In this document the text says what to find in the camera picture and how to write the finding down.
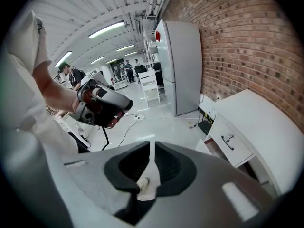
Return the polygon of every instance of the black handle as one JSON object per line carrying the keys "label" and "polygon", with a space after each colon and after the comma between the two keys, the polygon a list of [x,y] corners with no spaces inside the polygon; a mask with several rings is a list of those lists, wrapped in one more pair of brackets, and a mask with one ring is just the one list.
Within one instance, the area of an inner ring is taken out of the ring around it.
{"label": "black handle", "polygon": [[234,150],[234,148],[230,147],[229,144],[227,144],[229,142],[229,139],[227,140],[227,142],[224,140],[224,136],[222,136],[222,140],[225,142],[225,144],[231,149]]}

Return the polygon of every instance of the refrigerator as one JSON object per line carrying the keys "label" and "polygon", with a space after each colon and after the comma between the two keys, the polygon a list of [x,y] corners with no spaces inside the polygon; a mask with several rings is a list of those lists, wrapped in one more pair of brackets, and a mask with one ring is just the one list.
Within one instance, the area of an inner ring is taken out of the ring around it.
{"label": "refrigerator", "polygon": [[202,51],[195,24],[161,20],[155,31],[167,104],[177,116],[198,109]]}

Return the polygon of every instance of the door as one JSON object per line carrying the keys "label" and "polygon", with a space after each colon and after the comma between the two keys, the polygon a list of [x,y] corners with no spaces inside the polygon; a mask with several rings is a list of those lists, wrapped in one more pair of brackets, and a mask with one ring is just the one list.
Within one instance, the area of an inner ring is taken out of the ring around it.
{"label": "door", "polygon": [[156,31],[158,31],[160,35],[159,41],[156,40],[156,46],[162,67],[162,77],[170,82],[175,82],[170,38],[167,31],[166,22],[161,20],[156,28]]}
{"label": "door", "polygon": [[163,86],[165,87],[165,95],[167,106],[173,116],[176,116],[176,96],[175,96],[175,83],[172,83],[165,78],[163,79]]}

